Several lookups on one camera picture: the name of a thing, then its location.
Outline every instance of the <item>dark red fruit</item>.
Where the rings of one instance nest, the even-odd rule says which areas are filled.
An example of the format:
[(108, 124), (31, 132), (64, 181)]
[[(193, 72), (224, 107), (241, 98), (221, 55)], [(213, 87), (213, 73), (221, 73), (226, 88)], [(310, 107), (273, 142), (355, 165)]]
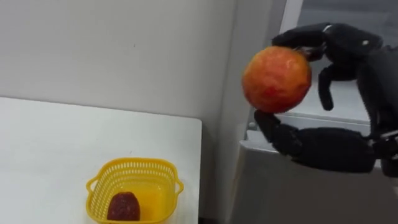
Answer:
[(108, 208), (108, 220), (139, 221), (139, 218), (139, 204), (133, 193), (120, 192), (113, 196)]

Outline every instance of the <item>basket handle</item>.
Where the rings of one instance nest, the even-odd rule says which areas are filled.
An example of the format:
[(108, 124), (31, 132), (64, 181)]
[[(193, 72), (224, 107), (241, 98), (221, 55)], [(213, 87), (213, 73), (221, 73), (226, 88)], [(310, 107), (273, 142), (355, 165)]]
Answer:
[(176, 182), (178, 183), (178, 186), (180, 187), (179, 190), (175, 193), (176, 195), (179, 195), (183, 190), (184, 190), (184, 184), (182, 183), (181, 180), (177, 179)]
[(91, 180), (89, 180), (86, 184), (86, 189), (88, 193), (92, 194), (93, 190), (91, 189), (91, 185), (94, 183), (94, 181), (98, 180), (98, 176), (93, 177)]

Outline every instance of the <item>robot finger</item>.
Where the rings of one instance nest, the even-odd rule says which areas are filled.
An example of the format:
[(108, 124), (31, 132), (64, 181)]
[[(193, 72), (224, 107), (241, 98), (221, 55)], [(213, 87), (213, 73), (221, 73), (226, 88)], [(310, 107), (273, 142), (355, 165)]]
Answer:
[(279, 34), (273, 38), (272, 44), (276, 46), (290, 47), (321, 47), (325, 41), (323, 31), (330, 23), (301, 26)]

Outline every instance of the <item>white wall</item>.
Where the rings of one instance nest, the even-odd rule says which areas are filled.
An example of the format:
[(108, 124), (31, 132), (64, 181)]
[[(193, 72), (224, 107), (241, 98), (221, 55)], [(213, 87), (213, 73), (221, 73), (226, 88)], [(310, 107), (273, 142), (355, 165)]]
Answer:
[(233, 11), (231, 0), (2, 0), (0, 96), (200, 118), (206, 179)]

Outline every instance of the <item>gray panel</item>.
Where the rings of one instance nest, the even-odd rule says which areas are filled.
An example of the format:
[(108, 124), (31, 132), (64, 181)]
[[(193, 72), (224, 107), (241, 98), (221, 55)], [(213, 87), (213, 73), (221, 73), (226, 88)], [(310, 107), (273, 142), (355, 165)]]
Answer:
[(230, 224), (397, 223), (398, 200), (379, 169), (342, 174), (299, 166), (241, 142)]

